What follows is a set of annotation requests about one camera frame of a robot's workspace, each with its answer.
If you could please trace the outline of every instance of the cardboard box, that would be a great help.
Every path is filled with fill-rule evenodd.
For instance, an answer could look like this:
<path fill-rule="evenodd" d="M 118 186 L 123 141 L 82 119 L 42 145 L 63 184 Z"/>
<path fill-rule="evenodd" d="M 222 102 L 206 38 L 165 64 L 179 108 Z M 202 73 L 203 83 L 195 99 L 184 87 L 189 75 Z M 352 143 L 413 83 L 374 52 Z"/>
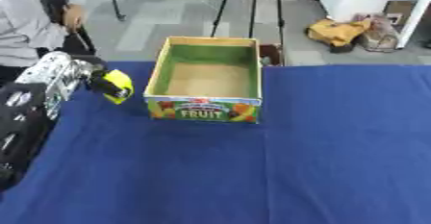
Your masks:
<path fill-rule="evenodd" d="M 169 37 L 144 93 L 151 116 L 257 123 L 259 55 L 256 39 Z"/>
<path fill-rule="evenodd" d="M 409 1 L 391 1 L 386 7 L 386 17 L 395 26 L 404 25 L 410 17 L 415 4 Z"/>

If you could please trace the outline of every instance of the tripod leg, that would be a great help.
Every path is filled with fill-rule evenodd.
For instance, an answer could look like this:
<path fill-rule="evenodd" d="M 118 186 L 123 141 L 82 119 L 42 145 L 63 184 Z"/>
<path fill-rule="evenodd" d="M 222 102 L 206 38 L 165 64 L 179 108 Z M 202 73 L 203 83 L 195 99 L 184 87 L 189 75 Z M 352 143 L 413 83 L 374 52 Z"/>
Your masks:
<path fill-rule="evenodd" d="M 214 21 L 214 27 L 213 27 L 213 32 L 211 33 L 211 37 L 213 37 L 216 34 L 218 24 L 220 24 L 220 19 L 223 16 L 223 12 L 224 12 L 224 8 L 226 7 L 226 4 L 227 4 L 227 0 L 223 0 L 223 2 L 221 2 L 221 6 L 220 6 L 220 9 L 218 10 L 217 18 Z"/>
<path fill-rule="evenodd" d="M 116 14 L 116 18 L 118 18 L 119 21 L 124 21 L 124 18 L 126 17 L 126 15 L 121 14 L 119 7 L 118 7 L 118 3 L 116 0 L 113 0 L 113 5 L 114 5 L 114 11 Z"/>
<path fill-rule="evenodd" d="M 280 31 L 280 44 L 281 44 L 281 59 L 282 65 L 285 65 L 285 20 L 283 19 L 283 4 L 282 0 L 277 0 L 277 11 L 278 11 L 278 28 Z"/>
<path fill-rule="evenodd" d="M 250 16 L 250 27 L 248 31 L 248 37 L 254 36 L 254 24 L 256 21 L 256 7 L 258 6 L 258 0 L 253 0 L 251 5 L 251 16 Z"/>

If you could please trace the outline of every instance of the dark pants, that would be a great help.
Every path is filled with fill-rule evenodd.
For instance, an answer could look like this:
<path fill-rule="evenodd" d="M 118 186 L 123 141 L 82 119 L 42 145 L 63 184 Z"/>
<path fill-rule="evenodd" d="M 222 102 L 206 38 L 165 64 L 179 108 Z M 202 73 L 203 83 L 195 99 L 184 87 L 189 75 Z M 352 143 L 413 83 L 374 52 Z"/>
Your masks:
<path fill-rule="evenodd" d="M 84 28 L 80 31 L 81 32 L 79 32 L 79 34 L 73 34 L 66 37 L 63 47 L 56 50 L 64 51 L 70 55 L 94 55 L 95 50 L 91 40 L 86 38 L 88 37 L 87 32 Z M 37 50 L 40 58 L 49 53 L 49 50 L 45 48 L 39 48 Z M 26 67 L 0 65 L 0 87 L 5 83 L 13 82 L 25 69 Z"/>

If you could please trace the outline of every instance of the fruit illustration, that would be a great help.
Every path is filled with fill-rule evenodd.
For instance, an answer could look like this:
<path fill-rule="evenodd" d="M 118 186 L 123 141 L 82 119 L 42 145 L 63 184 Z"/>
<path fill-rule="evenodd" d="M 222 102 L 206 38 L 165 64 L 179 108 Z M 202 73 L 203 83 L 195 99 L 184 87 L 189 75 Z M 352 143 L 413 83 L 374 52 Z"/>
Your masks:
<path fill-rule="evenodd" d="M 245 118 L 245 121 L 248 121 L 248 122 L 255 122 L 256 121 L 256 117 L 254 117 L 254 116 L 247 116 L 246 118 Z"/>
<path fill-rule="evenodd" d="M 148 109 L 151 111 L 151 115 L 153 117 L 162 118 L 164 116 L 164 112 L 160 106 L 152 99 L 148 101 Z"/>
<path fill-rule="evenodd" d="M 239 103 L 234 106 L 234 112 L 238 113 L 245 113 L 248 111 L 248 109 L 250 109 L 250 106 L 247 104 Z"/>
<path fill-rule="evenodd" d="M 153 116 L 154 118 L 162 118 L 160 115 L 154 112 L 151 113 L 151 116 Z"/>
<path fill-rule="evenodd" d="M 243 113 L 241 113 L 239 116 L 237 116 L 237 117 L 234 117 L 234 118 L 231 118 L 231 121 L 244 121 L 244 120 L 247 120 L 247 117 L 249 117 L 249 116 L 251 116 L 251 117 L 253 117 L 253 119 L 255 119 L 254 118 L 254 112 L 256 111 L 256 107 L 254 107 L 254 106 L 248 106 L 248 109 L 247 109 L 247 111 L 245 111 L 245 112 L 243 112 Z"/>
<path fill-rule="evenodd" d="M 227 113 L 227 115 L 229 116 L 229 119 L 235 118 L 237 116 L 240 116 L 240 114 L 238 112 L 234 112 L 234 111 L 229 111 Z"/>
<path fill-rule="evenodd" d="M 162 108 L 162 110 L 166 110 L 166 109 L 173 109 L 173 102 L 171 101 L 161 101 L 159 102 L 160 107 Z"/>
<path fill-rule="evenodd" d="M 165 109 L 165 116 L 168 118 L 175 118 L 175 110 L 172 108 Z"/>

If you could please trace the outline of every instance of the gray floor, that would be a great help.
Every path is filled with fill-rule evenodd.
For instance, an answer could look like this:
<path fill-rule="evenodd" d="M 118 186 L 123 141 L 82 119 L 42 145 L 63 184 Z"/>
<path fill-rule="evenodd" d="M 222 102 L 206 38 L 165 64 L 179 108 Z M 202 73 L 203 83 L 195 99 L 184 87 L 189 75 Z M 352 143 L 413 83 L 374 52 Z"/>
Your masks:
<path fill-rule="evenodd" d="M 230 0 L 218 30 L 220 37 L 246 37 L 251 0 Z M 108 61 L 154 61 L 166 37 L 207 37 L 221 0 L 119 0 L 125 22 L 114 17 L 111 0 L 89 0 L 87 27 L 99 54 Z M 422 22 L 412 42 L 395 53 L 354 52 L 335 55 L 327 47 L 303 35 L 304 28 L 323 18 L 311 0 L 283 0 L 286 19 L 286 61 L 289 65 L 345 63 L 431 64 L 431 50 L 419 47 L 431 32 Z M 275 0 L 259 0 L 256 38 L 278 42 Z"/>

